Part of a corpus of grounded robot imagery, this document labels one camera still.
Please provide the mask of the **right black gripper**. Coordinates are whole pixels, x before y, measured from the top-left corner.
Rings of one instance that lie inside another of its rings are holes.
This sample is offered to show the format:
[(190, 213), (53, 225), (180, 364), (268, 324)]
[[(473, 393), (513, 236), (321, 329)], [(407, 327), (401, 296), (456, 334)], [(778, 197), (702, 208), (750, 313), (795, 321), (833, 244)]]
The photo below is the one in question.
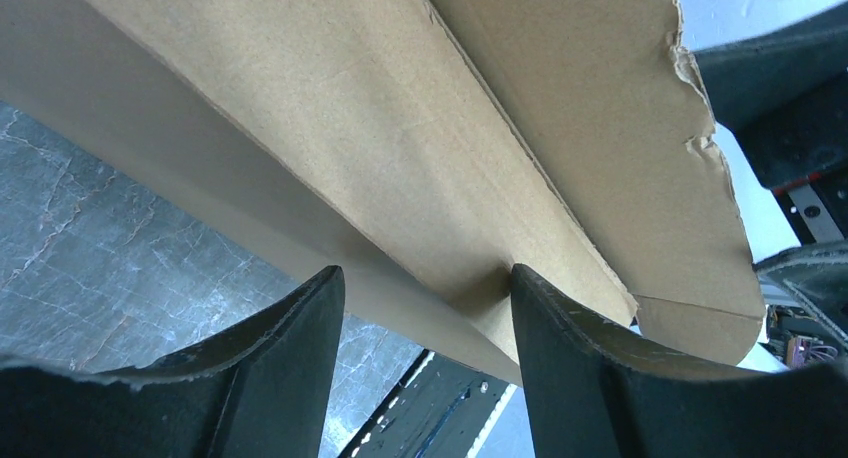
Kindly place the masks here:
[(695, 56), (718, 123), (808, 244), (755, 273), (847, 349), (846, 3)]

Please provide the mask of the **cardboard box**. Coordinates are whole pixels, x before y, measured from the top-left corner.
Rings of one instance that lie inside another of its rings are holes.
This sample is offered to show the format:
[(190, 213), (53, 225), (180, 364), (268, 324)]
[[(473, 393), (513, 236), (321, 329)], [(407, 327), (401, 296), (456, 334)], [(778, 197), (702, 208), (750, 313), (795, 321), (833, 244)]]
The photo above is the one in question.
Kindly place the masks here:
[(735, 365), (765, 304), (678, 0), (1, 0), (1, 97), (519, 382), (523, 263)]

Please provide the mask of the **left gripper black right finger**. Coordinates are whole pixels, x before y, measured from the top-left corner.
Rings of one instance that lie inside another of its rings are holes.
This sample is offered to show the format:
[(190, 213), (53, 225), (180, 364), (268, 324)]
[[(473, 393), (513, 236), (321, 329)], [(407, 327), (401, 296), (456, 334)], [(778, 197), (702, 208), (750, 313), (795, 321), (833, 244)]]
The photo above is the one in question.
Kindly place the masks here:
[(761, 373), (651, 341), (524, 264), (513, 326), (539, 457), (843, 457), (847, 365)]

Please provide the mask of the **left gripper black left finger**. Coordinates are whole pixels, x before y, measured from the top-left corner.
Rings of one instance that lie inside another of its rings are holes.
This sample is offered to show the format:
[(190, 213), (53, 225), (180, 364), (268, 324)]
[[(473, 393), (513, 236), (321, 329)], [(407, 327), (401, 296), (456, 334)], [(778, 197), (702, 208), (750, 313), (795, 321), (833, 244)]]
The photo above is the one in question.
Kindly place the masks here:
[(88, 374), (1, 359), (5, 457), (314, 457), (345, 280), (329, 266), (280, 301), (144, 368)]

